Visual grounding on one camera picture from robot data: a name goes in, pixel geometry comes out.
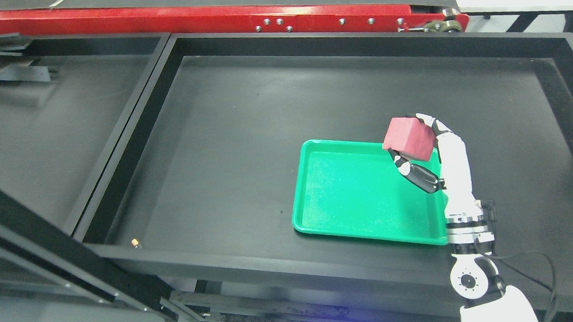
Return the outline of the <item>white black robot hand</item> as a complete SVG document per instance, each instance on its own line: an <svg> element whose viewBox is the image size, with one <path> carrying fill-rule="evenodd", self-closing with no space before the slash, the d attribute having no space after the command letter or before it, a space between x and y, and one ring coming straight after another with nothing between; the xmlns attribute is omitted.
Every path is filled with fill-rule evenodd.
<svg viewBox="0 0 573 322"><path fill-rule="evenodd" d="M421 167L399 155L388 151L399 173L416 187L427 193L443 191L447 198L444 207L445 218L450 223L476 220L482 217L482 209L473 194L471 170L464 141L441 120L417 112L414 116L429 126L435 135L434 149L437 149L441 169L439 174Z"/></svg>

